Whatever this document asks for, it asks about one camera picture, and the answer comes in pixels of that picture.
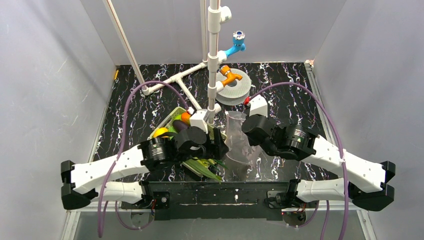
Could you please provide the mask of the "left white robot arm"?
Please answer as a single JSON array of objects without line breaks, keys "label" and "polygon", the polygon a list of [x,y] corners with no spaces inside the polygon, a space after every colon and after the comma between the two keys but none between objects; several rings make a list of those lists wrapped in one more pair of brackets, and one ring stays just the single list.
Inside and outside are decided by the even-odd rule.
[{"label": "left white robot arm", "polygon": [[199,127],[189,126],[177,133],[164,132],[122,153],[94,162],[63,161],[60,165],[63,208],[78,210],[92,202],[103,201],[149,207],[156,198],[147,183],[117,180],[162,170],[188,160],[218,162],[228,151],[229,147],[218,128],[205,133]]}]

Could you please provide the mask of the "clear zip top bag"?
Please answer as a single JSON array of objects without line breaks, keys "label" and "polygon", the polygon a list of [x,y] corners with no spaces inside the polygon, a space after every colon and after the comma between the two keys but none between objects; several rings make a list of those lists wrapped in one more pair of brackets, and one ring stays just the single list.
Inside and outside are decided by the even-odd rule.
[{"label": "clear zip top bag", "polygon": [[242,125],[247,115],[239,111],[225,111],[226,140],[225,144],[229,151],[227,157],[239,164],[253,166],[262,149],[259,146],[251,146],[246,134],[242,131]]}]

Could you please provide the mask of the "purple toy eggplant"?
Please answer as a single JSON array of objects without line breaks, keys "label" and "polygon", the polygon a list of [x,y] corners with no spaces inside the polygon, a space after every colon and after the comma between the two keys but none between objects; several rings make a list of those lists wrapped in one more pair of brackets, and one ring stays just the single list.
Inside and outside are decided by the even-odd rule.
[{"label": "purple toy eggplant", "polygon": [[187,129],[189,125],[180,119],[176,119],[172,122],[172,127],[176,133],[179,133],[180,131]]}]

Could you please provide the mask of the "orange toy fruit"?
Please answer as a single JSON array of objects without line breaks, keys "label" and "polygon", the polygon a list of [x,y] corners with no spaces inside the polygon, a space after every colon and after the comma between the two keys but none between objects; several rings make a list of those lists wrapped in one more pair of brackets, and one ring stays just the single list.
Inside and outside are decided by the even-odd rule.
[{"label": "orange toy fruit", "polygon": [[181,114],[180,120],[185,124],[190,125],[190,117],[191,115],[188,112],[184,112]]}]

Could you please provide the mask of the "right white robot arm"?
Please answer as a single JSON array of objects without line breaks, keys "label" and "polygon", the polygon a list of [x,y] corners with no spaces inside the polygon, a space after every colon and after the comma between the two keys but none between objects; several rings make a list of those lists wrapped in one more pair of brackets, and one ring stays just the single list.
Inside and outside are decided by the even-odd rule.
[{"label": "right white robot arm", "polygon": [[263,115],[246,118],[241,125],[251,146],[267,155],[323,168],[338,176],[331,180],[292,179],[284,193],[267,197],[269,205],[291,208],[315,201],[348,201],[379,212],[395,200],[389,181],[396,174],[391,161],[375,163],[341,149],[302,125],[280,125]]}]

